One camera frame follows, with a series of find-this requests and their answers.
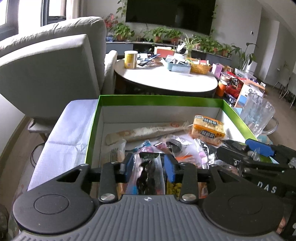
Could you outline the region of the blue white carton box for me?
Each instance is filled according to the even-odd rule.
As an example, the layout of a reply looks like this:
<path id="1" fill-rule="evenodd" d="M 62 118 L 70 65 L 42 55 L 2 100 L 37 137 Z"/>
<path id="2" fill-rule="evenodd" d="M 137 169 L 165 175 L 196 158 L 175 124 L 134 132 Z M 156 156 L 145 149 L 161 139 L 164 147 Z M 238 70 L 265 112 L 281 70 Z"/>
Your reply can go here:
<path id="1" fill-rule="evenodd" d="M 241 88 L 241 91 L 239 93 L 238 99 L 236 100 L 234 107 L 243 108 L 246 104 L 248 94 L 253 93 L 263 97 L 264 92 L 265 86 L 262 86 L 254 81 L 247 79 L 243 83 L 243 86 Z"/>

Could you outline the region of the yellow woven basket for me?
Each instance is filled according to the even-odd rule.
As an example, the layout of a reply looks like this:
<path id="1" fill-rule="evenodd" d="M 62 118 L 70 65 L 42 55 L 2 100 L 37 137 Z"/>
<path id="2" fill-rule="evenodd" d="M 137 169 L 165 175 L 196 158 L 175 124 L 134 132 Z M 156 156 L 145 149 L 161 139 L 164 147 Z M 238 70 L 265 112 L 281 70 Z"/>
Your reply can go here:
<path id="1" fill-rule="evenodd" d="M 212 68 L 211 65 L 195 64 L 192 62 L 190 62 L 190 66 L 191 66 L 192 73 L 202 74 L 202 75 L 207 74 L 210 71 L 210 69 Z"/>

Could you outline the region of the orange cracker package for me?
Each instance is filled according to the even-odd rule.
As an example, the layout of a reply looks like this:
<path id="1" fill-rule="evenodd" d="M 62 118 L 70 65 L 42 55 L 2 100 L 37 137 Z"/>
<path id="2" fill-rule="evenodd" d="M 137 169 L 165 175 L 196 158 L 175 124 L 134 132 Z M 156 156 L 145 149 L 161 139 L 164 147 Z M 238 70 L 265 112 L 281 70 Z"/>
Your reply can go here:
<path id="1" fill-rule="evenodd" d="M 225 137 L 224 123 L 204 116 L 195 115 L 190 136 L 208 144 L 218 146 Z"/>

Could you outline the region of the white round coffee table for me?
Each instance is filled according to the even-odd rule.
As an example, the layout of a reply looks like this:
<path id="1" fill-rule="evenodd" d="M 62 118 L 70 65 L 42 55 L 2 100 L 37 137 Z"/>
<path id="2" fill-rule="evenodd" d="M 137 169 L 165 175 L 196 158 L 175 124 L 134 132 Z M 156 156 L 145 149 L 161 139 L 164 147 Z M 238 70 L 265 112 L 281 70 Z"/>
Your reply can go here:
<path id="1" fill-rule="evenodd" d="M 125 94 L 143 93 L 212 98 L 218 81 L 212 73 L 178 73 L 169 71 L 162 63 L 158 66 L 137 66 L 126 69 L 124 60 L 115 64 L 116 89 Z"/>

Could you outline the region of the green cardboard box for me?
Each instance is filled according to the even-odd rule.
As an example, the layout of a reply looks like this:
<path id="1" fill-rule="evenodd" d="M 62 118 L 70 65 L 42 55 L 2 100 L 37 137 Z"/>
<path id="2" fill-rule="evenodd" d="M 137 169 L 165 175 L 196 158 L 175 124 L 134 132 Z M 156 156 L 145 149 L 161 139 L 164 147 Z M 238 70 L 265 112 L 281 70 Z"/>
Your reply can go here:
<path id="1" fill-rule="evenodd" d="M 95 112 L 85 162 L 100 165 L 100 152 L 108 132 L 145 124 L 193 122 L 196 114 L 222 121 L 238 141 L 256 137 L 240 116 L 222 99 L 160 95 L 102 95 Z"/>

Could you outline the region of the clear glass mug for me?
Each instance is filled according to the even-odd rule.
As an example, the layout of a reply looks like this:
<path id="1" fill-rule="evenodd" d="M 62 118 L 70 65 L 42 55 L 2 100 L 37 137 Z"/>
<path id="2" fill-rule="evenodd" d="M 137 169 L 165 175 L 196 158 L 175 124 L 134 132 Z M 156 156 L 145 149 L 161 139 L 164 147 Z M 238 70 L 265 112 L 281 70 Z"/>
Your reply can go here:
<path id="1" fill-rule="evenodd" d="M 277 130 L 279 122 L 273 117 L 274 114 L 275 108 L 269 101 L 255 93 L 249 93 L 240 117 L 254 136 L 258 137 L 261 134 L 270 135 Z M 271 120 L 275 121 L 275 126 L 265 131 L 264 128 Z"/>

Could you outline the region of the red flower decoration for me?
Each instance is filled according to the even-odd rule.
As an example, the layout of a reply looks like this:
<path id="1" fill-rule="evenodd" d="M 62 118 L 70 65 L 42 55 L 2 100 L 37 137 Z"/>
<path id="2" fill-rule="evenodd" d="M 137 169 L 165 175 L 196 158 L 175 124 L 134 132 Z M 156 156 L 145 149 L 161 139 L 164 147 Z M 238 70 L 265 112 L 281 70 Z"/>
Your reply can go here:
<path id="1" fill-rule="evenodd" d="M 113 27 L 118 23 L 118 16 L 115 16 L 114 14 L 109 14 L 105 19 L 104 19 L 107 32 L 110 32 L 113 30 Z"/>

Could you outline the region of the silver foil snack packet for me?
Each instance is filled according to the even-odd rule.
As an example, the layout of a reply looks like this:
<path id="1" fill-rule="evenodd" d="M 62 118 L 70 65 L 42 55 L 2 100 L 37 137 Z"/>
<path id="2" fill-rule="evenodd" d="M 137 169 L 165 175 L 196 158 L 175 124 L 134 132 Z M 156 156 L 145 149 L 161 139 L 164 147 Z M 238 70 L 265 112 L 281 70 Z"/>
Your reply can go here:
<path id="1" fill-rule="evenodd" d="M 198 138 L 194 139 L 194 143 L 201 158 L 201 168 L 209 169 L 209 166 L 213 165 L 217 160 L 217 147 L 207 144 Z"/>

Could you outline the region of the yellow tin can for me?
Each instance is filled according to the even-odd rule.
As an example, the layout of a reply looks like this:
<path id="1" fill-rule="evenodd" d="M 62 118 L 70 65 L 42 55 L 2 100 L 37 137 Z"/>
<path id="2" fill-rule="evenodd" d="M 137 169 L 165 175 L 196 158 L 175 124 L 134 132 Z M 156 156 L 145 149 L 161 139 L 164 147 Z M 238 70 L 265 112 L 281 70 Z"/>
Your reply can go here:
<path id="1" fill-rule="evenodd" d="M 137 68 L 137 55 L 138 55 L 138 51 L 134 51 L 134 50 L 125 51 L 125 69 Z"/>

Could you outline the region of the white air purifier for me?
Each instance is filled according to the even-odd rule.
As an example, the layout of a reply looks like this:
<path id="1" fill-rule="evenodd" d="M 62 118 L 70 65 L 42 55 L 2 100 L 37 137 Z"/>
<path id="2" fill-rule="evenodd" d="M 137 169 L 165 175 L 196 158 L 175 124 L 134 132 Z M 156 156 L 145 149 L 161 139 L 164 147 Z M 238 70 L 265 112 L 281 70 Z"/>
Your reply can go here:
<path id="1" fill-rule="evenodd" d="M 245 68 L 245 72 L 251 75 L 254 75 L 256 67 L 257 67 L 257 63 L 255 61 L 252 61 L 250 64 L 247 64 Z"/>

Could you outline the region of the orange cup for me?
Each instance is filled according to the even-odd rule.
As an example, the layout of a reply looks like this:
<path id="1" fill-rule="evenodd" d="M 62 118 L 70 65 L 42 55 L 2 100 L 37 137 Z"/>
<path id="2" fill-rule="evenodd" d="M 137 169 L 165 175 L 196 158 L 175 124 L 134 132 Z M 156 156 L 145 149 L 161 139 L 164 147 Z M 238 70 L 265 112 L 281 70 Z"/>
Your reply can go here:
<path id="1" fill-rule="evenodd" d="M 223 97 L 224 95 L 224 92 L 227 88 L 227 85 L 228 83 L 224 80 L 219 80 L 218 82 L 218 86 L 217 86 L 217 89 L 216 89 L 216 95 L 219 96 L 219 97 Z"/>

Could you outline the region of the clear bag dark snack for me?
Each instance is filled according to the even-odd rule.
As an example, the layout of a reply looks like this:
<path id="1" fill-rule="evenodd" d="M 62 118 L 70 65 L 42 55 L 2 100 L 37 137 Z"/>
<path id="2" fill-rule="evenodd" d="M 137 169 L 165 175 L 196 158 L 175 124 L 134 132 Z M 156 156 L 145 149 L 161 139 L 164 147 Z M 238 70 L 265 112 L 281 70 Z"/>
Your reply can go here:
<path id="1" fill-rule="evenodd" d="M 129 180 L 125 194 L 164 195 L 166 188 L 163 159 L 164 155 L 160 153 L 132 153 L 126 165 Z"/>

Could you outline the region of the blue storage basket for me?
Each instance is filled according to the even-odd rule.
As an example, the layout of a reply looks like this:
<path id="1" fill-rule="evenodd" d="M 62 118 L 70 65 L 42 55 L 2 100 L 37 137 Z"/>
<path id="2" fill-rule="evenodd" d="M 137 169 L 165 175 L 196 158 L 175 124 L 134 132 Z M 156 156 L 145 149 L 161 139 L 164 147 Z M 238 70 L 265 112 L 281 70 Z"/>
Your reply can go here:
<path id="1" fill-rule="evenodd" d="M 169 71 L 183 73 L 183 74 L 190 74 L 191 72 L 191 66 L 188 64 L 166 63 L 166 68 Z"/>

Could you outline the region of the long beige snack packet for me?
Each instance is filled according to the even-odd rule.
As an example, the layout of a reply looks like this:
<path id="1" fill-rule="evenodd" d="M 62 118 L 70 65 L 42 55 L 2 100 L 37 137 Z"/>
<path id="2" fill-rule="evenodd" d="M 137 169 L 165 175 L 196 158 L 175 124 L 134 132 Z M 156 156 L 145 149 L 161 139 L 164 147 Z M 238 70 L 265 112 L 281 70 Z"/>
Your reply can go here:
<path id="1" fill-rule="evenodd" d="M 115 144 L 121 139 L 127 142 L 146 140 L 149 138 L 156 138 L 170 133 L 176 133 L 187 130 L 189 122 L 171 122 L 160 126 L 147 126 L 143 128 L 134 128 L 132 130 L 120 131 L 117 133 L 109 133 L 105 137 L 107 145 Z"/>

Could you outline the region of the grey sofa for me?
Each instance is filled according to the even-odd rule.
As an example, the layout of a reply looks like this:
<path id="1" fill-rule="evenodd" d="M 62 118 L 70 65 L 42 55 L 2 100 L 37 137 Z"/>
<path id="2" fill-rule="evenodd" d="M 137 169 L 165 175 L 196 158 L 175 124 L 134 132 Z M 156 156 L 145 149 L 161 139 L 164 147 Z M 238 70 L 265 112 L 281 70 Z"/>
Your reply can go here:
<path id="1" fill-rule="evenodd" d="M 25 115 L 55 121 L 69 102 L 114 93 L 117 52 L 102 18 L 87 16 L 1 41 L 1 95 Z"/>

